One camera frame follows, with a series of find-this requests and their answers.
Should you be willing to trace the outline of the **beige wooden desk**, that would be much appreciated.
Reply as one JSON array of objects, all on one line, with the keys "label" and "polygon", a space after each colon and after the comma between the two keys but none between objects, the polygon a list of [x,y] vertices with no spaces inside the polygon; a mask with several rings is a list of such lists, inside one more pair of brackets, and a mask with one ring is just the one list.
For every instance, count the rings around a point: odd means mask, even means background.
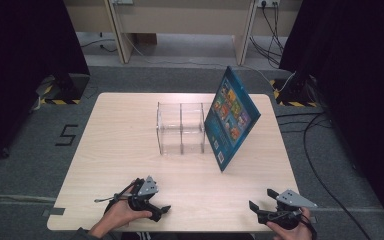
[{"label": "beige wooden desk", "polygon": [[63,0],[78,32],[110,32],[123,64],[130,61],[132,35],[228,35],[239,65],[252,36],[287,37],[303,0],[280,0],[259,8],[257,0]]}]

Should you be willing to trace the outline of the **blue cartoon picture book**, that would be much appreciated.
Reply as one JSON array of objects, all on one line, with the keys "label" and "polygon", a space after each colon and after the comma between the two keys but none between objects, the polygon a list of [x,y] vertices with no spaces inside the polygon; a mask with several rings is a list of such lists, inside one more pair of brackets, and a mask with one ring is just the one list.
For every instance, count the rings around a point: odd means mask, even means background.
[{"label": "blue cartoon picture book", "polygon": [[204,121],[205,132],[221,172],[260,116],[241,79],[228,66]]}]

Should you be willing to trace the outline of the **stand base with hazard tape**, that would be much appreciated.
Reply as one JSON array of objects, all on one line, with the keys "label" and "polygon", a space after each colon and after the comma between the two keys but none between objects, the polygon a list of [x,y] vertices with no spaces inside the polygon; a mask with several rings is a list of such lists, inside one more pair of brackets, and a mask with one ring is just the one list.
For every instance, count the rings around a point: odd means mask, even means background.
[{"label": "stand base with hazard tape", "polygon": [[54,76],[46,77],[37,89],[40,104],[71,105],[79,104],[90,80],[86,74],[70,73],[67,83]]},{"label": "stand base with hazard tape", "polygon": [[281,106],[316,107],[317,103],[309,87],[304,84],[296,87],[290,79],[273,79],[269,81],[273,88],[276,103]]}]

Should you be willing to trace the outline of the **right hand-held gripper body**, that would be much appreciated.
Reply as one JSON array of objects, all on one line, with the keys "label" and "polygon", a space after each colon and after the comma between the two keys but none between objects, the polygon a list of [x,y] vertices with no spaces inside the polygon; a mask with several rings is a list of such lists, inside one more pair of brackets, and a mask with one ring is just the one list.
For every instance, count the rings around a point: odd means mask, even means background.
[{"label": "right hand-held gripper body", "polygon": [[290,189],[279,194],[277,199],[274,200],[277,203],[276,211],[261,210],[257,214],[258,222],[260,224],[266,224],[268,221],[274,222],[287,230],[298,226],[302,216],[301,207],[312,208],[317,206],[316,203]]}]

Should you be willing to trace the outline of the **person's right hand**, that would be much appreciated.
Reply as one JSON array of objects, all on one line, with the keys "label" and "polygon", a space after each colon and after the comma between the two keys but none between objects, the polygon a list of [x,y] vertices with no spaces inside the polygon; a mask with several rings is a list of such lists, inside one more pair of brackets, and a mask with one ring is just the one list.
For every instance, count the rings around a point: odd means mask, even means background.
[{"label": "person's right hand", "polygon": [[301,211],[302,221],[291,230],[284,229],[274,222],[267,222],[267,226],[275,232],[273,240],[312,240],[313,233],[305,225],[305,222],[309,222],[310,211],[305,207],[302,207]]}]

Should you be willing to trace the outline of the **grey tape strip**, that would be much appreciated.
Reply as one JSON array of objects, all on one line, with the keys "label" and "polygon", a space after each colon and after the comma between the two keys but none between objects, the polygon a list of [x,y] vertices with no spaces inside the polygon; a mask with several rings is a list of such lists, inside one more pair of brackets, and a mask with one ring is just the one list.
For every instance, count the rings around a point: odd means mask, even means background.
[{"label": "grey tape strip", "polygon": [[42,213],[42,216],[49,217],[51,215],[58,215],[61,216],[65,212],[65,208],[51,208],[51,209],[45,209]]}]

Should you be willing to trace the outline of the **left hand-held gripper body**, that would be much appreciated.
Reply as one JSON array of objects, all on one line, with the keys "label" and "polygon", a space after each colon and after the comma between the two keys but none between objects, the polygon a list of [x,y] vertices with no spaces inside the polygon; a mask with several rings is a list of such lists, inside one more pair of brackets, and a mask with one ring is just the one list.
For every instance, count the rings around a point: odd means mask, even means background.
[{"label": "left hand-held gripper body", "polygon": [[156,182],[151,176],[137,178],[120,193],[114,195],[114,201],[127,200],[134,211],[149,211],[153,215],[161,215],[162,210],[150,203],[150,199],[158,192]]}]

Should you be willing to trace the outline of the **black curtain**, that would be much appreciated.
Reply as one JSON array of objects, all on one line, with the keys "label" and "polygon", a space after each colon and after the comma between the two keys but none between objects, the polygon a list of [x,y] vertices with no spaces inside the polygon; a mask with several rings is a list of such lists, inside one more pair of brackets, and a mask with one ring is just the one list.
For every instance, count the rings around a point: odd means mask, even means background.
[{"label": "black curtain", "polygon": [[0,150],[42,80],[53,76],[67,88],[71,73],[88,72],[64,0],[0,0]]},{"label": "black curtain", "polygon": [[384,0],[302,0],[280,66],[316,78],[384,207]]}]

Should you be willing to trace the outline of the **clear acrylic book rack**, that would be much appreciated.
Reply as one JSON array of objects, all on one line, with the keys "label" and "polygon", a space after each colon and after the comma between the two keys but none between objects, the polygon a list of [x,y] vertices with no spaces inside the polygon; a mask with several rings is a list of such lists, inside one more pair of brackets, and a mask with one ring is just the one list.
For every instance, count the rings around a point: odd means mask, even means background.
[{"label": "clear acrylic book rack", "polygon": [[210,104],[159,102],[156,135],[161,155],[211,152],[204,126]]}]

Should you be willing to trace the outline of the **person's black striped pants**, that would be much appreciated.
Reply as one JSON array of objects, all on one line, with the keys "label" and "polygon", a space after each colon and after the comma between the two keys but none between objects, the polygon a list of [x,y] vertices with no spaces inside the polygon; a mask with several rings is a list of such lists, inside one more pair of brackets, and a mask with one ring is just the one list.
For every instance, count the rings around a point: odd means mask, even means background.
[{"label": "person's black striped pants", "polygon": [[114,232],[109,240],[255,240],[249,233]]}]

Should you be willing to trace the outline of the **person's left hand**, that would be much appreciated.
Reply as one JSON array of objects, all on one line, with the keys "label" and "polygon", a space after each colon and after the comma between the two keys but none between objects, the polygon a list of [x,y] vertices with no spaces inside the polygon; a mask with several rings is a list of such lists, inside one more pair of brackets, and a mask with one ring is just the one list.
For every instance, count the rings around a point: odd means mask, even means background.
[{"label": "person's left hand", "polygon": [[96,238],[103,238],[108,232],[128,225],[130,222],[149,218],[149,211],[134,211],[126,200],[119,200],[103,215],[103,217],[89,230],[88,234]]}]

